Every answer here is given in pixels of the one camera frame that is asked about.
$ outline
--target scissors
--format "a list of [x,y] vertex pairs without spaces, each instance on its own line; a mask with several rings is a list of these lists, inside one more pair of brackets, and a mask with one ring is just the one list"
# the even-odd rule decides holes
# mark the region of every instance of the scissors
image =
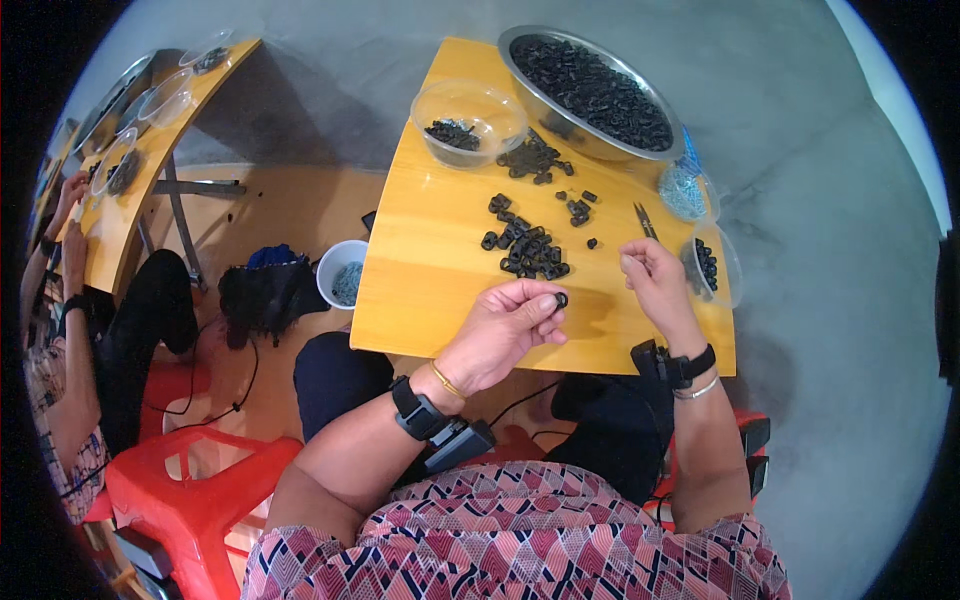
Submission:
[[647,237],[652,237],[659,241],[657,232],[654,231],[654,226],[650,223],[650,217],[647,215],[646,209],[643,208],[643,204],[634,203],[634,210],[636,211],[636,217],[640,220],[640,226],[643,227],[643,232],[646,233]]

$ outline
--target patterned blouse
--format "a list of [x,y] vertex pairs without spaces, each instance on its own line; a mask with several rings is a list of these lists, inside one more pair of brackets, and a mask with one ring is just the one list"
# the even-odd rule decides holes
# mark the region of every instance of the patterned blouse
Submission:
[[396,490],[356,546],[305,526],[265,533],[241,598],[790,598],[752,515],[661,529],[581,468],[457,468]]
[[63,399],[63,386],[66,382],[66,340],[56,338],[46,348],[30,348],[26,360],[23,361],[23,371],[27,379],[30,408],[34,414],[43,462],[50,471],[54,488],[70,522],[77,525],[83,522],[93,506],[93,500],[104,488],[103,469],[109,461],[104,436],[98,425],[77,451],[77,459],[70,472],[65,472],[57,456],[53,436],[50,435],[47,410]]

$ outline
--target silver bracelet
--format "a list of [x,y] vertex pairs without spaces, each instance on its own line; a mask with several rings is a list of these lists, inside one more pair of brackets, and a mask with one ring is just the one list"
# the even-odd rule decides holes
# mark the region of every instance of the silver bracelet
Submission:
[[720,381],[720,375],[717,375],[717,376],[713,377],[713,381],[710,381],[707,385],[705,385],[703,388],[697,390],[696,392],[693,392],[693,393],[691,393],[691,394],[680,394],[680,393],[678,393],[676,390],[674,390],[674,392],[673,392],[673,397],[676,398],[676,399],[679,399],[679,400],[692,400],[692,399],[697,398],[697,397],[700,397],[700,396],[706,394],[707,392],[709,392],[710,390],[712,390],[712,389],[713,389],[713,386],[715,386],[719,381]]

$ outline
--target person's arm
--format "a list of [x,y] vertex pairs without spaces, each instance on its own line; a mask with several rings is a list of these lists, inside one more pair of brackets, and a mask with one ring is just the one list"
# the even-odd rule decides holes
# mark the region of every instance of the person's arm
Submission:
[[[78,200],[86,194],[86,171],[78,171],[63,182],[60,189],[60,200],[57,203],[57,211],[50,225],[43,232],[43,237],[48,240],[56,240],[60,230],[66,225],[70,217],[70,210]],[[30,314],[34,309],[34,299],[39,291],[40,282],[43,280],[43,272],[47,267],[47,257],[43,255],[40,245],[37,244],[34,252],[27,261],[27,268],[23,271],[23,277],[20,278],[20,339],[27,339],[27,329],[30,326]]]
[[[63,296],[73,298],[84,290],[86,238],[80,224],[71,221],[63,237]],[[86,332],[86,315],[74,309],[66,319],[66,381],[63,398],[47,410],[47,422],[57,456],[67,473],[81,444],[100,422],[100,400],[93,376],[93,355]]]
[[[672,356],[696,358],[707,349],[686,289],[684,265],[653,239],[620,248],[620,269],[640,308],[666,338]],[[710,369],[689,392],[717,376]],[[674,400],[674,439],[679,472],[671,506],[678,533],[693,533],[717,519],[753,510],[750,477],[733,408],[723,385],[692,399]]]
[[[564,312],[553,296],[564,288],[518,279],[486,290],[453,341],[437,357],[438,370],[465,396],[507,376],[533,346],[563,344],[557,328]],[[448,392],[425,365],[410,387],[447,415],[464,402]],[[317,527],[354,543],[357,528],[383,504],[391,486],[423,450],[396,423],[390,394],[378,396],[324,427],[288,467],[276,486],[266,531],[284,525]]]

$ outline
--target pink patterned shirt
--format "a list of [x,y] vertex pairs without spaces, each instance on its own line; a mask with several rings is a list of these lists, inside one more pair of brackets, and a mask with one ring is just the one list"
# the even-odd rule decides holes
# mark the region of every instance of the pink patterned shirt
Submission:
[[673,534],[582,468],[457,468],[393,492],[345,548],[305,526],[253,547],[241,597],[790,598],[752,515]]

